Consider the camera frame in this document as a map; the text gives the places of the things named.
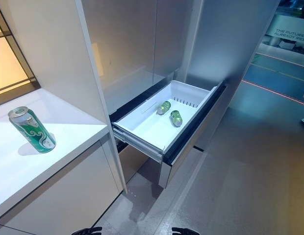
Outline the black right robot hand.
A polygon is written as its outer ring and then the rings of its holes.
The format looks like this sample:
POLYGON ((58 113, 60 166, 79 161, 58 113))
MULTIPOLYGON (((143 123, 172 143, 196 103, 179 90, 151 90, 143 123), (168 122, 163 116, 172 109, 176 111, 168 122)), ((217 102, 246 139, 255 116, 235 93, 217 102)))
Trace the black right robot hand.
POLYGON ((200 235, 197 231, 189 228, 172 227, 172 235, 200 235))

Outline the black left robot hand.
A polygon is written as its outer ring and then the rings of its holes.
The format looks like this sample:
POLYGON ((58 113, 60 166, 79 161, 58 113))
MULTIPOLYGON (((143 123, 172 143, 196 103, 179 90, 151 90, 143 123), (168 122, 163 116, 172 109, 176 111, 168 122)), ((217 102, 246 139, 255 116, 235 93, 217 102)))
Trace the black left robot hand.
POLYGON ((84 228, 72 233, 72 235, 101 235, 102 227, 84 228))

